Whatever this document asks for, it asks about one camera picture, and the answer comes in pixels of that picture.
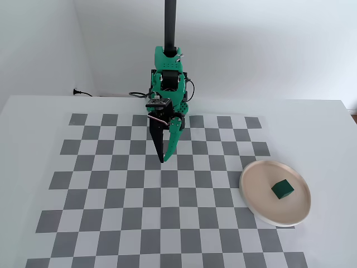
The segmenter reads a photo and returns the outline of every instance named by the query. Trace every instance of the green cube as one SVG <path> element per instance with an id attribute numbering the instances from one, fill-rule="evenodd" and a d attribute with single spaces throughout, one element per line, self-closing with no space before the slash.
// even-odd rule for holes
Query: green cube
<path id="1" fill-rule="evenodd" d="M 272 190 L 279 199 L 282 199 L 290 195 L 294 191 L 294 188 L 287 180 L 282 180 L 278 183 L 275 183 L 275 185 L 272 187 Z"/>

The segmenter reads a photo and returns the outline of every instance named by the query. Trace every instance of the beige plate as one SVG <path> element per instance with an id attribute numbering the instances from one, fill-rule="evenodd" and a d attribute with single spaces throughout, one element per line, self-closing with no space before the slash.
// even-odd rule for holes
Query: beige plate
<path id="1" fill-rule="evenodd" d="M 294 191 L 278 199 L 271 188 L 283 179 Z M 311 196 L 305 180 L 291 167 L 276 161 L 255 161 L 246 166 L 240 176 L 239 190 L 249 209 L 275 226 L 297 225 L 310 211 Z"/>

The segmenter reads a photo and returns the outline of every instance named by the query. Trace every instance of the gray square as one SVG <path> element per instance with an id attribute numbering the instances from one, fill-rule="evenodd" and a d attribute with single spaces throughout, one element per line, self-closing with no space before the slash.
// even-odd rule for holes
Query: gray square
<path id="1" fill-rule="evenodd" d="M 238 145 L 235 141 L 222 142 L 224 155 L 239 155 Z"/>
<path id="2" fill-rule="evenodd" d="M 208 155 L 207 142 L 192 141 L 192 153 L 194 155 Z"/>
<path id="3" fill-rule="evenodd" d="M 194 170 L 194 157 L 192 155 L 177 156 L 178 170 Z"/>
<path id="4" fill-rule="evenodd" d="M 303 252 L 284 252 L 284 255 L 289 268 L 307 268 Z"/>
<path id="5" fill-rule="evenodd" d="M 247 128 L 262 128 L 258 117 L 245 117 L 245 122 L 247 123 Z"/>
<path id="6" fill-rule="evenodd" d="M 64 140 L 60 155 L 77 155 L 79 146 L 80 140 Z"/>
<path id="7" fill-rule="evenodd" d="M 230 116 L 217 116 L 219 128 L 233 128 Z"/>
<path id="8" fill-rule="evenodd" d="M 210 171 L 195 171 L 197 188 L 212 188 L 212 176 Z"/>
<path id="9" fill-rule="evenodd" d="M 161 163 L 157 155 L 145 156 L 145 170 L 160 170 Z"/>
<path id="10" fill-rule="evenodd" d="M 54 172 L 49 189 L 68 189 L 71 183 L 72 173 L 72 171 Z"/>
<path id="11" fill-rule="evenodd" d="M 231 188 L 239 188 L 240 175 L 241 171 L 227 171 L 229 186 Z"/>
<path id="12" fill-rule="evenodd" d="M 48 268 L 50 258 L 28 259 L 25 268 Z"/>
<path id="13" fill-rule="evenodd" d="M 182 268 L 181 254 L 160 254 L 160 267 Z"/>
<path id="14" fill-rule="evenodd" d="M 107 189 L 104 208 L 122 208 L 124 197 L 125 189 Z"/>
<path id="15" fill-rule="evenodd" d="M 225 171 L 225 160 L 223 155 L 209 155 L 211 171 Z"/>
<path id="16" fill-rule="evenodd" d="M 84 126 L 87 116 L 87 114 L 83 113 L 73 113 L 69 121 L 69 126 Z"/>
<path id="17" fill-rule="evenodd" d="M 224 268 L 222 253 L 203 253 L 202 259 L 204 268 Z"/>
<path id="18" fill-rule="evenodd" d="M 256 161 L 255 156 L 240 156 L 240 162 L 242 163 L 242 168 L 248 166 L 251 162 Z"/>
<path id="19" fill-rule="evenodd" d="M 117 127 L 115 132 L 115 140 L 116 141 L 129 141 L 132 137 L 132 127 Z"/>
<path id="20" fill-rule="evenodd" d="M 245 268 L 267 268 L 263 253 L 243 253 L 243 256 Z"/>
<path id="21" fill-rule="evenodd" d="M 144 188 L 143 207 L 161 206 L 160 188 Z"/>
<path id="22" fill-rule="evenodd" d="M 99 126 L 84 126 L 82 140 L 97 140 L 99 131 Z"/>
<path id="23" fill-rule="evenodd" d="M 110 170 L 128 170 L 129 155 L 113 155 Z"/>
<path id="24" fill-rule="evenodd" d="M 100 232 L 97 256 L 118 255 L 120 231 Z"/>
<path id="25" fill-rule="evenodd" d="M 91 171 L 94 163 L 94 155 L 78 155 L 74 171 Z"/>
<path id="26" fill-rule="evenodd" d="M 78 232 L 57 233 L 51 257 L 73 257 L 77 236 Z"/>
<path id="27" fill-rule="evenodd" d="M 129 154 L 144 155 L 145 153 L 146 153 L 146 141 L 130 141 Z"/>
<path id="28" fill-rule="evenodd" d="M 180 229 L 180 209 L 161 208 L 161 229 Z"/>
<path id="29" fill-rule="evenodd" d="M 94 268 L 95 256 L 74 257 L 71 268 Z"/>
<path id="30" fill-rule="evenodd" d="M 223 253 L 242 252 L 238 229 L 220 229 L 221 245 Z"/>
<path id="31" fill-rule="evenodd" d="M 101 126 L 114 127 L 117 125 L 118 115 L 117 114 L 104 114 L 102 117 Z"/>
<path id="32" fill-rule="evenodd" d="M 161 170 L 161 187 L 179 187 L 179 174 L 177 170 Z"/>
<path id="33" fill-rule="evenodd" d="M 43 210 L 36 233 L 56 233 L 62 216 L 61 210 Z"/>
<path id="34" fill-rule="evenodd" d="M 196 188 L 179 188 L 180 207 L 197 207 Z"/>
<path id="35" fill-rule="evenodd" d="M 126 188 L 144 188 L 144 170 L 128 170 Z"/>
<path id="36" fill-rule="evenodd" d="M 203 122 L 203 116 L 190 116 L 190 127 L 205 127 Z"/>
<path id="37" fill-rule="evenodd" d="M 249 132 L 246 129 L 233 130 L 236 141 L 250 141 Z"/>
<path id="38" fill-rule="evenodd" d="M 141 230 L 140 254 L 160 253 L 160 230 Z"/>
<path id="39" fill-rule="evenodd" d="M 84 209 L 87 190 L 68 190 L 64 209 Z"/>
<path id="40" fill-rule="evenodd" d="M 80 222 L 79 231 L 100 231 L 102 225 L 103 210 L 102 209 L 85 209 Z"/>
<path id="41" fill-rule="evenodd" d="M 249 208 L 234 208 L 239 229 L 257 229 L 254 214 Z"/>
<path id="42" fill-rule="evenodd" d="M 199 208 L 199 221 L 201 229 L 217 229 L 218 219 L 216 208 Z"/>
<path id="43" fill-rule="evenodd" d="M 89 179 L 89 189 L 106 189 L 108 186 L 109 171 L 92 171 Z"/>
<path id="44" fill-rule="evenodd" d="M 117 268 L 139 268 L 140 255 L 119 255 Z"/>
<path id="45" fill-rule="evenodd" d="M 270 156 L 270 152 L 266 142 L 253 141 L 252 145 L 255 156 Z"/>
<path id="46" fill-rule="evenodd" d="M 146 127 L 147 126 L 147 116 L 134 114 L 132 125 L 136 126 L 136 127 Z"/>
<path id="47" fill-rule="evenodd" d="M 221 141 L 218 128 L 205 128 L 207 141 Z"/>
<path id="48" fill-rule="evenodd" d="M 199 229 L 181 229 L 181 253 L 202 253 Z"/>
<path id="49" fill-rule="evenodd" d="M 263 252 L 283 252 L 276 229 L 258 229 Z"/>
<path id="50" fill-rule="evenodd" d="M 232 194 L 229 188 L 214 188 L 216 207 L 233 207 Z"/>
<path id="51" fill-rule="evenodd" d="M 112 155 L 114 149 L 114 141 L 101 140 L 98 141 L 96 155 Z"/>
<path id="52" fill-rule="evenodd" d="M 122 230 L 141 229 L 142 214 L 142 208 L 124 208 Z"/>

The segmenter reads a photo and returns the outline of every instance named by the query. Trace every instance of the white square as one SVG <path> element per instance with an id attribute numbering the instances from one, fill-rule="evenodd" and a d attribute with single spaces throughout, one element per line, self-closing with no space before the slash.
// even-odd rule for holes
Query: white square
<path id="1" fill-rule="evenodd" d="M 211 170 L 208 155 L 193 155 L 195 170 Z"/>
<path id="2" fill-rule="evenodd" d="M 160 267 L 160 254 L 140 255 L 139 268 L 155 268 L 155 267 Z"/>
<path id="3" fill-rule="evenodd" d="M 95 155 L 97 150 L 97 140 L 81 140 L 79 146 L 79 155 Z"/>
<path id="4" fill-rule="evenodd" d="M 193 170 L 178 171 L 178 187 L 179 188 L 195 188 L 195 172 Z"/>
<path id="5" fill-rule="evenodd" d="M 203 122 L 205 128 L 218 128 L 217 116 L 213 116 L 212 114 L 205 114 L 203 116 Z"/>
<path id="6" fill-rule="evenodd" d="M 147 135 L 147 127 L 132 127 L 131 140 L 145 141 Z"/>
<path id="7" fill-rule="evenodd" d="M 206 131 L 204 128 L 190 128 L 191 139 L 193 141 L 206 141 Z"/>
<path id="8" fill-rule="evenodd" d="M 219 229 L 200 229 L 202 253 L 222 253 Z"/>
<path id="9" fill-rule="evenodd" d="M 178 188 L 161 188 L 161 207 L 178 207 L 179 206 L 179 189 Z"/>
<path id="10" fill-rule="evenodd" d="M 230 188 L 227 171 L 211 171 L 213 188 Z"/>
<path id="11" fill-rule="evenodd" d="M 143 208 L 141 228 L 160 229 L 161 208 Z"/>
<path id="12" fill-rule="evenodd" d="M 263 252 L 257 229 L 239 229 L 243 253 Z"/>
<path id="13" fill-rule="evenodd" d="M 62 211 L 60 224 L 58 226 L 58 233 L 63 232 L 78 232 L 80 222 L 82 220 L 82 209 L 68 209 Z"/>
<path id="14" fill-rule="evenodd" d="M 99 240 L 99 231 L 97 232 L 79 232 L 77 237 L 75 257 L 95 256 Z"/>
<path id="15" fill-rule="evenodd" d="M 223 261 L 224 268 L 245 268 L 243 253 L 223 253 Z"/>
<path id="16" fill-rule="evenodd" d="M 198 207 L 216 207 L 212 188 L 196 188 L 196 195 Z"/>
<path id="17" fill-rule="evenodd" d="M 73 171 L 69 189 L 88 189 L 91 171 Z"/>
<path id="18" fill-rule="evenodd" d="M 160 253 L 181 253 L 180 229 L 160 230 Z"/>
<path id="19" fill-rule="evenodd" d="M 106 189 L 88 189 L 84 209 L 104 208 Z"/>
<path id="20" fill-rule="evenodd" d="M 160 188 L 161 172 L 160 170 L 145 170 L 144 188 Z"/>
<path id="21" fill-rule="evenodd" d="M 127 185 L 126 170 L 110 170 L 108 178 L 108 189 L 125 189 Z"/>
<path id="22" fill-rule="evenodd" d="M 192 142 L 178 141 L 176 150 L 178 155 L 192 155 Z"/>
<path id="23" fill-rule="evenodd" d="M 141 230 L 121 230 L 119 255 L 140 254 Z"/>
<path id="24" fill-rule="evenodd" d="M 120 231 L 122 229 L 123 209 L 106 208 L 103 210 L 101 231 Z"/>
<path id="25" fill-rule="evenodd" d="M 108 171 L 112 163 L 112 155 L 95 155 L 92 170 Z"/>
<path id="26" fill-rule="evenodd" d="M 199 229 L 199 209 L 180 207 L 180 228 Z"/>
<path id="27" fill-rule="evenodd" d="M 117 126 L 127 126 L 131 127 L 133 125 L 133 115 L 132 114 L 119 114 Z"/>
<path id="28" fill-rule="evenodd" d="M 235 129 L 247 129 L 247 123 L 244 116 L 231 116 L 232 126 Z"/>
<path id="29" fill-rule="evenodd" d="M 219 135 L 221 141 L 235 141 L 235 135 L 232 128 L 220 128 Z"/>
<path id="30" fill-rule="evenodd" d="M 237 141 L 239 155 L 254 156 L 253 145 L 250 141 Z"/>
<path id="31" fill-rule="evenodd" d="M 240 192 L 238 188 L 231 188 L 230 192 L 232 193 L 233 206 L 235 208 L 246 208 L 247 205 L 240 196 Z"/>
<path id="32" fill-rule="evenodd" d="M 114 141 L 113 155 L 128 155 L 130 141 Z"/>
<path id="33" fill-rule="evenodd" d="M 115 140 L 115 132 L 117 127 L 100 127 L 99 140 Z"/>
<path id="34" fill-rule="evenodd" d="M 208 141 L 207 148 L 209 155 L 224 155 L 222 143 L 220 141 Z"/>
<path id="35" fill-rule="evenodd" d="M 227 171 L 242 171 L 242 162 L 240 161 L 239 155 L 225 155 L 224 156 L 225 166 Z"/>
<path id="36" fill-rule="evenodd" d="M 125 208 L 142 208 L 143 207 L 144 189 L 127 188 L 125 190 L 124 207 Z"/>
<path id="37" fill-rule="evenodd" d="M 234 208 L 216 208 L 220 229 L 238 229 Z"/>
<path id="38" fill-rule="evenodd" d="M 129 155 L 128 170 L 145 170 L 145 155 Z"/>
<path id="39" fill-rule="evenodd" d="M 177 155 L 171 157 L 161 164 L 161 170 L 177 170 Z"/>
<path id="40" fill-rule="evenodd" d="M 288 268 L 284 252 L 265 252 L 264 259 L 267 268 Z"/>

